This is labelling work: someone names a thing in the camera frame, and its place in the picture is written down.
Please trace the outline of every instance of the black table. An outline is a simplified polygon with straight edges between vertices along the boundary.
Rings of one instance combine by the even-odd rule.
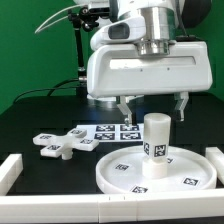
[[[147,96],[144,103],[132,107],[138,123],[152,112],[172,115],[173,95]],[[94,107],[85,97],[30,97],[19,100],[0,116],[0,160],[11,153],[22,153],[24,171],[8,195],[99,194],[95,166],[105,154],[141,142],[100,143],[93,152],[74,150],[73,158],[40,156],[42,147],[33,137],[40,133],[65,135],[80,124],[119,124],[118,109]],[[170,145],[204,155],[205,148],[224,150],[224,102],[207,93],[192,94],[185,109],[185,121],[172,121]],[[145,223],[223,223],[224,217],[156,221]]]

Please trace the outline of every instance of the white round platform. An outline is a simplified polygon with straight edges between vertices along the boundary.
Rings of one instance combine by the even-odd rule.
[[[213,189],[217,172],[203,156],[194,152],[169,147],[168,175],[149,179],[142,175],[143,146],[114,151],[104,156],[96,166],[96,181],[102,192],[152,193]]]

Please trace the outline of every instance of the black-and-white marker sheet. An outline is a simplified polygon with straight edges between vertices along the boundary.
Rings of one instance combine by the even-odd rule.
[[[78,125],[76,128],[87,130],[87,138],[100,142],[143,141],[144,124],[129,127],[124,124]]]

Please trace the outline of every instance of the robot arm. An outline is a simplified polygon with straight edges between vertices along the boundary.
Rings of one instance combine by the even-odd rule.
[[[118,21],[101,28],[91,40],[95,52],[88,62],[89,94],[95,98],[117,97],[118,102],[123,102],[119,108],[128,115],[127,124],[131,124],[125,97],[174,93],[178,100],[175,109],[183,120],[188,92],[209,89],[212,75],[206,44],[178,43],[175,29],[183,24],[197,25],[211,8],[211,0],[183,0],[180,4],[176,0],[110,3],[117,10],[112,12],[113,20],[117,14]],[[201,11],[194,15],[194,20],[187,20],[186,13],[193,6]]]

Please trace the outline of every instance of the green wall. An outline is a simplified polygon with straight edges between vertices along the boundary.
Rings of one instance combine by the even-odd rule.
[[[46,18],[71,5],[72,0],[0,0],[0,113],[22,92],[49,88],[77,76],[74,34],[68,21],[34,34]],[[223,10],[224,1],[213,0],[210,15],[190,33],[208,42],[215,78],[210,91],[224,100]],[[89,35],[83,33],[86,61]]]

